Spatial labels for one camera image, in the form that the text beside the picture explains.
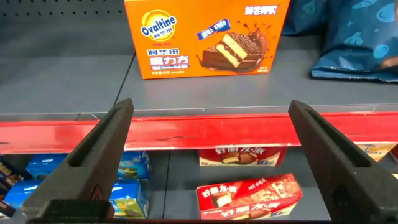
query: product box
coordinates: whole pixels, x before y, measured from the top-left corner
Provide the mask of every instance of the product box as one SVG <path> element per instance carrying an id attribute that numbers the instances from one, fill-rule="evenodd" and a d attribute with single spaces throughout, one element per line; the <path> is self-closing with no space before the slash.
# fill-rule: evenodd
<path id="1" fill-rule="evenodd" d="M 18 173 L 15 168 L 13 168 L 4 160 L 2 156 L 0 156 L 0 188 L 9 190 L 15 185 L 16 182 L 24 179 L 24 176 Z"/>
<path id="2" fill-rule="evenodd" d="M 115 183 L 109 200 L 117 218 L 147 218 L 149 202 L 138 180 Z"/>
<path id="3" fill-rule="evenodd" d="M 5 204 L 11 209 L 21 207 L 41 182 L 41 180 L 18 182 L 4 199 Z M 117 218 L 146 218 L 148 216 L 149 203 L 138 180 L 116 182 L 109 201 Z"/>
<path id="4" fill-rule="evenodd" d="M 375 161 L 380 161 L 396 144 L 358 144 Z"/>
<path id="5" fill-rule="evenodd" d="M 197 188 L 200 218 L 251 220 L 288 215 L 303 192 L 292 174 Z"/>
<path id="6" fill-rule="evenodd" d="M 146 151 L 126 151 L 123 153 L 118 169 L 118 179 L 150 178 L 150 161 Z"/>
<path id="7" fill-rule="evenodd" d="M 26 170 L 34 179 L 44 180 L 54 171 L 68 154 L 36 154 L 30 160 Z M 123 153 L 118 179 L 149 179 L 150 162 L 146 151 L 126 151 Z"/>
<path id="8" fill-rule="evenodd" d="M 44 180 L 68 154 L 35 154 L 25 168 L 34 179 Z"/>
<path id="9" fill-rule="evenodd" d="M 271 72 L 289 0 L 125 0 L 143 79 Z"/>
<path id="10" fill-rule="evenodd" d="M 286 153 L 287 147 L 221 147 L 200 149 L 201 166 L 276 166 Z"/>
<path id="11" fill-rule="evenodd" d="M 391 155 L 392 159 L 396 163 L 398 163 L 398 146 L 396 146 L 393 149 L 391 149 L 390 155 Z"/>

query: blue plastic bag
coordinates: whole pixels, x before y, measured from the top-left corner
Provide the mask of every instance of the blue plastic bag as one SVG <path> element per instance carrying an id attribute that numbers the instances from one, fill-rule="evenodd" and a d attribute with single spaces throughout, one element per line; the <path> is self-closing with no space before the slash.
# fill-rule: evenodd
<path id="1" fill-rule="evenodd" d="M 290 0 L 282 35 L 321 34 L 326 18 L 326 0 Z"/>
<path id="2" fill-rule="evenodd" d="M 398 82 L 398 0 L 334 0 L 313 78 Z"/>

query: gray metal shelf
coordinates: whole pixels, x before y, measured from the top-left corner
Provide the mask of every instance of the gray metal shelf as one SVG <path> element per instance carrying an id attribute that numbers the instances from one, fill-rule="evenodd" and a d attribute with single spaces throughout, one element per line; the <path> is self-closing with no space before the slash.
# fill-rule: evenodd
<path id="1" fill-rule="evenodd" d="M 143 110 L 275 107 L 292 99 L 311 105 L 398 103 L 396 85 L 311 80 L 321 47 L 318 36 L 282 37 L 269 75 L 143 80 L 134 60 L 119 100 L 131 97 Z"/>
<path id="2" fill-rule="evenodd" d="M 201 185 L 218 184 L 259 177 L 293 173 L 303 190 L 303 198 L 288 216 L 279 220 L 330 220 L 317 183 L 304 153 L 299 148 L 288 150 L 279 167 L 200 167 L 196 151 L 172 151 L 164 218 L 197 219 L 195 189 Z"/>
<path id="3" fill-rule="evenodd" d="M 123 0 L 4 0 L 0 17 L 0 113 L 112 107 L 134 56 Z"/>

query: red snack box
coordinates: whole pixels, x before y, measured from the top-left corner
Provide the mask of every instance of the red snack box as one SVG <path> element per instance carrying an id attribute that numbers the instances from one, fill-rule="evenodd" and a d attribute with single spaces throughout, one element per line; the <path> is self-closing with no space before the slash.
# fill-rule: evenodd
<path id="1" fill-rule="evenodd" d="M 200 218 L 249 220 L 288 215 L 303 192 L 292 174 L 197 188 Z"/>
<path id="2" fill-rule="evenodd" d="M 287 147 L 219 147 L 200 149 L 201 166 L 276 166 Z"/>

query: ovaltine logo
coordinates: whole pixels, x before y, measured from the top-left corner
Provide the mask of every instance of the ovaltine logo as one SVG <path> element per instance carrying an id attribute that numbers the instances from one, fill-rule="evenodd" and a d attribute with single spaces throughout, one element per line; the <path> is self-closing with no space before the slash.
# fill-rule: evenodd
<path id="1" fill-rule="evenodd" d="M 152 10 L 142 17 L 141 33 L 152 40 L 169 40 L 175 30 L 177 19 L 163 10 Z"/>

